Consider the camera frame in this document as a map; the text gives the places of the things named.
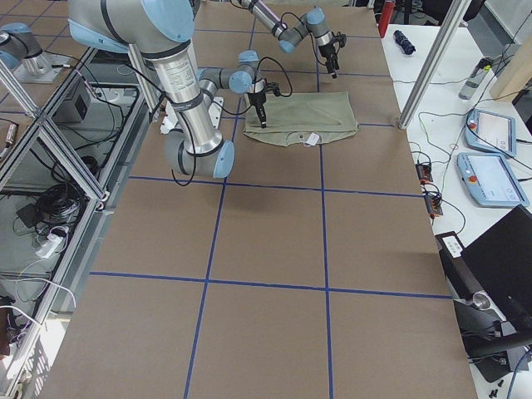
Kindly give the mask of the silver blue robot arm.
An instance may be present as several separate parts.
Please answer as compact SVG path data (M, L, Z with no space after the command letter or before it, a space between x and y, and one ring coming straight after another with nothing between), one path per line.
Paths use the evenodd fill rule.
M345 47L347 35L334 32L328 27L325 13L320 7L314 7L301 16L293 12L284 12L278 16L263 1L243 0L237 1L237 4L254 15L270 31L284 53L292 53L309 37L318 64L327 69L332 79L337 78L337 71L340 69L338 53Z
M195 22L187 1L71 1L71 36L81 44L126 53L137 47L152 62L179 125L166 138L165 156L182 175L227 177L234 164L234 144L214 128L209 107L219 89L265 101L265 80L254 51L239 56L234 69L195 66L191 46Z

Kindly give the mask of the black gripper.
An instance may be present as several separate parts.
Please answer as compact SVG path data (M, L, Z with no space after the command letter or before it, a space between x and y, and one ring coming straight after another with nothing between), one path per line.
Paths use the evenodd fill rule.
M337 78L337 70L339 69L337 61L337 49L334 41L318 46L321 56L326 60L325 67L331 78Z
M248 94L249 104L255 107L257 117L262 127L267 126L267 117L264 109L264 103L266 102L266 93L264 90L253 92Z

